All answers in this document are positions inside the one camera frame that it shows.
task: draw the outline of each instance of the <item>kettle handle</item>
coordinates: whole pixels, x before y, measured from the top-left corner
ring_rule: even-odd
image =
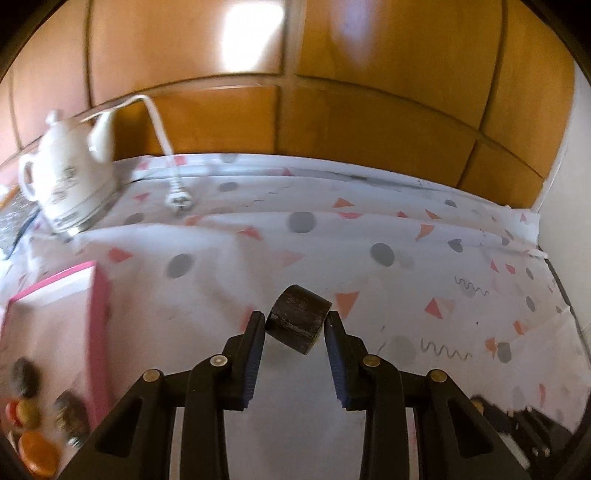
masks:
[[[33,164],[33,158],[33,155],[27,153],[18,161],[18,184],[21,186],[22,195],[30,202],[37,200],[37,195],[35,194],[35,191],[31,189],[31,184],[25,181],[25,172],[30,176],[30,166]]]

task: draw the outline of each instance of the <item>brass rivet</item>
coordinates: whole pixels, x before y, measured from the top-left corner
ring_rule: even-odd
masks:
[[[143,375],[145,382],[155,382],[160,378],[160,372],[154,368],[150,368],[150,370],[146,370]]]
[[[228,357],[224,355],[214,355],[209,361],[214,367],[223,367],[228,363]]]
[[[377,367],[381,362],[380,357],[376,355],[365,355],[363,357],[363,364],[366,367]]]
[[[480,400],[472,400],[472,405],[480,412],[480,415],[484,415],[484,405]]]
[[[443,370],[432,370],[431,380],[437,383],[443,383],[445,380],[447,380],[447,373],[445,373]]]

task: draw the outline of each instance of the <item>metal screw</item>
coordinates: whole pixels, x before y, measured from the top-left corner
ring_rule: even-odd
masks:
[[[146,370],[143,374],[143,379],[145,382],[155,382],[160,378],[160,372],[154,368],[150,368],[150,370]]]
[[[214,367],[223,367],[228,363],[228,357],[224,355],[214,355],[209,361]]]
[[[437,383],[443,383],[445,380],[447,380],[447,373],[445,373],[443,370],[432,370],[431,380]]]
[[[376,355],[365,355],[363,357],[363,364],[366,367],[377,367],[381,362],[380,357]]]

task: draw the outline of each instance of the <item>dark brown cylindrical block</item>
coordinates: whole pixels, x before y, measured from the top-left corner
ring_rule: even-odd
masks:
[[[273,305],[265,330],[281,343],[305,355],[322,331],[331,305],[315,293],[292,285]]]

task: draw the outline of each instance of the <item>squiggle pattern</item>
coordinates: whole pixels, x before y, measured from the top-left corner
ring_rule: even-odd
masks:
[[[470,352],[468,352],[466,355],[464,355],[464,357],[461,356],[460,352],[458,352],[457,350],[454,350],[452,352],[452,354],[449,354],[449,348],[447,345],[443,344],[441,346],[441,348],[439,349],[439,351],[437,351],[437,345],[435,345],[435,342],[429,341],[429,343],[427,344],[427,346],[425,346],[423,339],[421,338],[421,350],[423,351],[423,353],[427,352],[427,350],[429,350],[429,347],[433,345],[433,353],[435,354],[435,356],[440,356],[441,352],[443,352],[443,349],[445,349],[446,351],[446,355],[447,357],[451,360],[454,358],[454,356],[457,355],[457,357],[462,360],[462,361],[466,361],[468,359],[468,357],[472,357],[472,354]]]
[[[482,290],[480,287],[476,287],[476,288],[474,288],[474,284],[473,284],[471,281],[469,281],[469,282],[466,282],[466,280],[464,280],[463,278],[460,278],[460,279],[458,280],[456,276],[454,276],[453,278],[454,278],[454,280],[456,281],[456,284],[458,284],[458,285],[461,285],[461,284],[463,283],[463,284],[464,284],[464,288],[465,288],[466,290],[470,290],[470,289],[472,289],[474,292],[477,292],[477,291],[479,291],[479,292],[480,292],[480,294],[481,294],[483,297],[486,297],[486,295],[488,294],[488,290],[484,290],[484,291],[483,291],[483,290]]]

